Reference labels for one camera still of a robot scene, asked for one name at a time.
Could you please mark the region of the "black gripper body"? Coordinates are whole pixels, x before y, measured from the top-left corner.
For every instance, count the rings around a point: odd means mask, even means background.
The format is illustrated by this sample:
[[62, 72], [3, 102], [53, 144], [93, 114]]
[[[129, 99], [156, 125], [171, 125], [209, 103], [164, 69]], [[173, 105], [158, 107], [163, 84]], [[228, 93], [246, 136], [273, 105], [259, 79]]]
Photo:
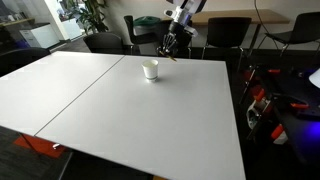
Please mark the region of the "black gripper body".
[[183, 32], [192, 37], [198, 35], [197, 30], [188, 25], [194, 15], [189, 7], [177, 6], [175, 10], [165, 10], [164, 14], [172, 19], [168, 33], [164, 36], [166, 42], [173, 42]]

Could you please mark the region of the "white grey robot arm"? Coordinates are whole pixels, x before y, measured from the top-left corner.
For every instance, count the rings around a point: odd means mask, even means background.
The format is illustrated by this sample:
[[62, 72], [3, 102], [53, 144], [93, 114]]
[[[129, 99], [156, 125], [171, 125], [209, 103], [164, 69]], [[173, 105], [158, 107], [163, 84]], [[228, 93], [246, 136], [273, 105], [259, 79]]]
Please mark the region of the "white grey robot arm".
[[179, 40], [183, 34], [189, 37], [196, 37], [198, 32], [189, 25], [189, 22], [194, 14], [202, 11], [207, 0], [166, 0], [171, 4], [175, 4], [174, 10], [165, 10], [164, 14], [171, 18], [172, 21], [168, 28], [168, 33], [164, 35], [163, 43], [160, 52], [164, 56], [173, 57], [177, 47], [180, 44]]

